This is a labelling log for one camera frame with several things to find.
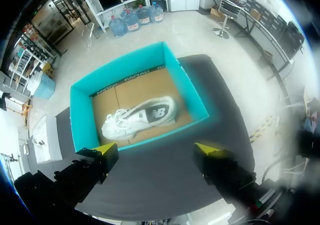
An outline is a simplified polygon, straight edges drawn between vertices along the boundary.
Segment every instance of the desk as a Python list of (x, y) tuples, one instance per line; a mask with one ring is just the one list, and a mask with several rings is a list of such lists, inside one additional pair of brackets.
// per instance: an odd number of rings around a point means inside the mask
[[(196, 141), (223, 145), (235, 153), (241, 166), (253, 172), (255, 161), (245, 123), (211, 58), (193, 55), (178, 60), (199, 96), (206, 97), (202, 99), (206, 108), (208, 104), (215, 105), (218, 121), (208, 118), (199, 123), (200, 127), (175, 133), (175, 140), (166, 136), (120, 151), (119, 160), (108, 178), (103, 184), (94, 186), (76, 209), (120, 221), (150, 221), (190, 213), (216, 202), (222, 198), (220, 193), (215, 186), (207, 185), (193, 161), (193, 143)], [(46, 176), (53, 175), (54, 170), (64, 169), (76, 158), (69, 116), (67, 108), (56, 117), (63, 160), (39, 167), (33, 162), (33, 146), (29, 145), (32, 173), (39, 169)]]
[[(228, 3), (232, 3), (233, 5), (237, 6), (236, 4), (234, 4), (233, 2), (226, 0)], [(213, 2), (217, 5), (220, 6), (220, 4), (218, 4), (216, 2), (216, 0), (213, 0)], [(246, 36), (248, 38), (250, 38), (253, 43), (259, 48), (259, 50), (263, 53), (264, 52), (264, 48), (260, 46), (260, 44), (251, 36), (251, 33), (254, 29), (254, 27), (258, 28), (261, 33), (271, 42), (271, 44), (273, 45), (273, 47), (275, 48), (275, 50), (279, 53), (279, 55), (281, 56), (284, 64), (280, 67), (280, 69), (276, 69), (276, 67), (274, 66), (274, 64), (270, 64), (271, 69), (273, 71), (273, 75), (271, 77), (268, 78), (268, 80), (279, 76), (280, 77), (280, 72), (285, 69), (289, 64), (293, 64), (294, 60), (293, 59), (289, 59), (289, 57), (287, 56), (287, 54), (285, 53), (285, 51), (283, 50), (283, 48), (280, 46), (280, 44), (278, 43), (278, 41), (274, 38), (274, 36), (256, 19), (254, 19), (250, 13), (248, 13), (246, 10), (244, 10), (242, 7), (240, 8), (240, 13), (245, 17), (245, 22), (246, 22), (246, 27), (243, 28), (240, 24), (238, 24), (236, 21), (235, 23), (238, 25), (238, 27), (241, 27), (241, 31), (239, 31), (235, 37), (239, 37), (239, 35), (241, 33), (246, 34)]]

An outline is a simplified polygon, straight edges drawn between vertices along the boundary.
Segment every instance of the bar stool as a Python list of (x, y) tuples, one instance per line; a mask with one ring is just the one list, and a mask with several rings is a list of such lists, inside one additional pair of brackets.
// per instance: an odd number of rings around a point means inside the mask
[(222, 24), (222, 28), (214, 28), (213, 32), (224, 39), (229, 39), (229, 34), (225, 31), (226, 24), (228, 19), (237, 19), (239, 13), (240, 13), (240, 7), (238, 7), (235, 4), (232, 4), (231, 2), (228, 2), (226, 0), (221, 0), (220, 6), (219, 6), (219, 12), (224, 14), (224, 21)]

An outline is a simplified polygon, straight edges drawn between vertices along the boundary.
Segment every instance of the blue water jug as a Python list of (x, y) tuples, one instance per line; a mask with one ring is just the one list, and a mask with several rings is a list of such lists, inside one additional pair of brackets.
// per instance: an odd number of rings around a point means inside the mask
[(111, 29), (113, 35), (116, 38), (122, 37), (127, 33), (126, 25), (124, 21), (119, 17), (115, 18), (115, 16), (111, 16), (111, 21), (109, 22), (109, 28)]
[(141, 25), (147, 25), (150, 23), (150, 9), (148, 7), (140, 4), (135, 13)]
[(124, 17), (124, 22), (126, 24), (126, 29), (129, 32), (135, 32), (139, 30), (140, 23), (138, 16), (135, 12), (131, 12), (130, 10), (126, 10), (126, 16)]
[(150, 18), (155, 23), (160, 23), (164, 19), (164, 10), (155, 1), (152, 2), (152, 6), (150, 7)]

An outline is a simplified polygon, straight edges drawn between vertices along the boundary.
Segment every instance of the cable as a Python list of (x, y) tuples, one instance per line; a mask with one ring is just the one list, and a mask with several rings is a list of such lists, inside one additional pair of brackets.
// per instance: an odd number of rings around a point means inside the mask
[(280, 157), (278, 160), (275, 160), (273, 163), (270, 164), (270, 166), (268, 166), (268, 168), (265, 170), (263, 176), (262, 176), (262, 181), (261, 183), (263, 183), (266, 179), (266, 175), (267, 173), (270, 171), (270, 169), (272, 169), (275, 165), (277, 165), (278, 163), (280, 163), (283, 160), (286, 159), (290, 159), (290, 158), (294, 158), (296, 157), (296, 155), (292, 156), (292, 155), (288, 155), (288, 156), (284, 156), (284, 157)]
[(292, 64), (292, 68), (291, 68), (291, 70), (288, 72), (288, 74), (287, 75), (285, 75), (285, 77), (282, 79), (282, 80), (285, 80), (286, 79), (286, 77), (288, 77), (289, 76), (289, 74), (292, 72), (292, 70), (294, 69), (294, 66), (295, 66), (295, 60), (293, 60), (293, 64)]

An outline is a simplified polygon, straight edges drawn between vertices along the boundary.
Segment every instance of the white sneaker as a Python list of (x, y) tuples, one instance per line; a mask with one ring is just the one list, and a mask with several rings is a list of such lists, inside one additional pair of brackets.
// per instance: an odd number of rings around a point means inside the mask
[(176, 112), (177, 106), (171, 97), (153, 98), (128, 110), (119, 109), (113, 116), (108, 114), (102, 134), (110, 140), (133, 139), (138, 131), (174, 124)]

